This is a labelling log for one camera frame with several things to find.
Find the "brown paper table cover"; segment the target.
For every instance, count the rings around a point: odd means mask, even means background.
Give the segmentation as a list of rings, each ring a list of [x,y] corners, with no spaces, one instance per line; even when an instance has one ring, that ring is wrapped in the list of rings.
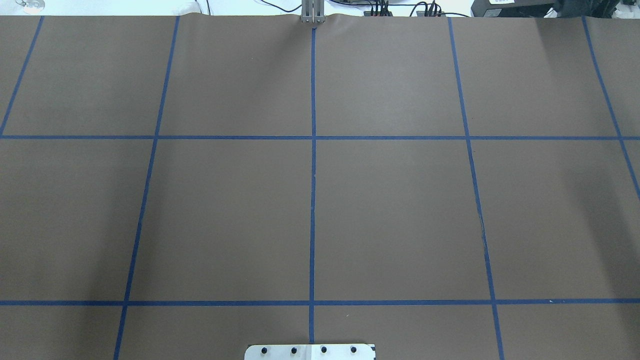
[[[3,360],[336,343],[639,358],[637,19],[2,16]]]

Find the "aluminium frame post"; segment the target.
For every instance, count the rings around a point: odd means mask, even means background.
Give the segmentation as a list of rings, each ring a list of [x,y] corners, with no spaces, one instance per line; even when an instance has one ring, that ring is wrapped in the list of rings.
[[[302,0],[301,22],[304,24],[322,24],[326,21],[324,0]]]

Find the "white pedestal base plate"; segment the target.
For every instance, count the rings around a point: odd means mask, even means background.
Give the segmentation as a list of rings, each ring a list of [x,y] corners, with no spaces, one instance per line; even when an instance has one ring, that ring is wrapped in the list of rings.
[[[245,360],[375,360],[374,344],[254,344],[247,347]]]

